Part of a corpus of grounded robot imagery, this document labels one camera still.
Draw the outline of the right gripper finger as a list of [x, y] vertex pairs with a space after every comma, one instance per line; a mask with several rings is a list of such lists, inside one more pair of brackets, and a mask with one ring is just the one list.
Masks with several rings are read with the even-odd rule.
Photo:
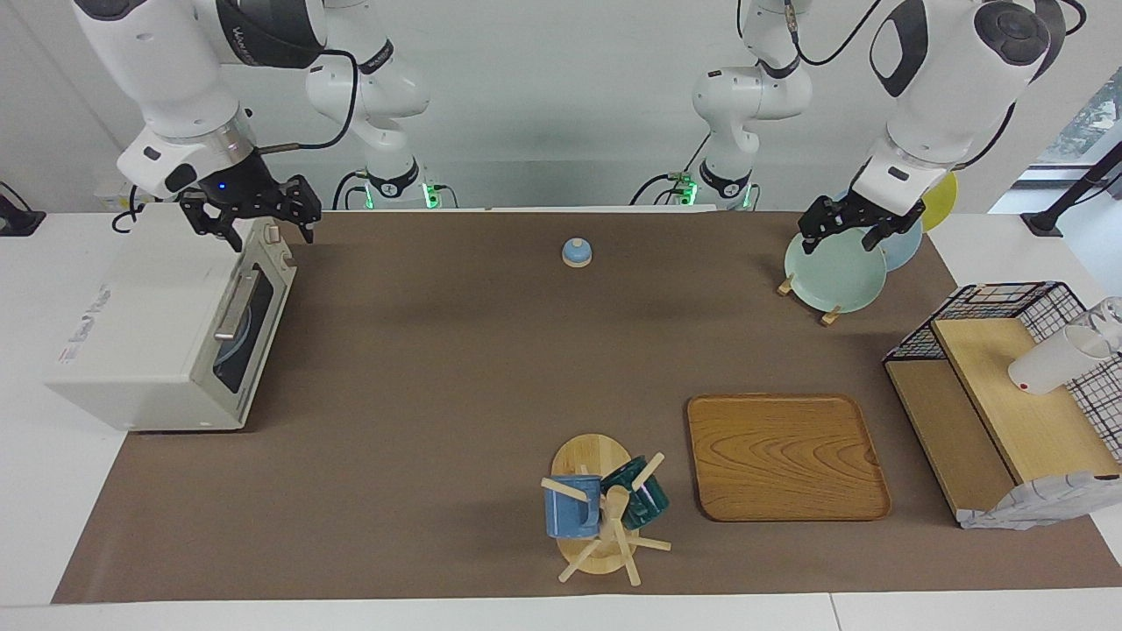
[[280, 220], [297, 227], [306, 244], [314, 243], [314, 229], [322, 219], [322, 204], [309, 180], [294, 175], [280, 184]]
[[242, 238], [234, 228], [233, 218], [224, 209], [219, 216], [210, 216], [205, 211], [205, 200], [181, 200], [183, 211], [192, 231], [200, 236], [214, 236], [226, 241], [233, 252], [242, 252]]

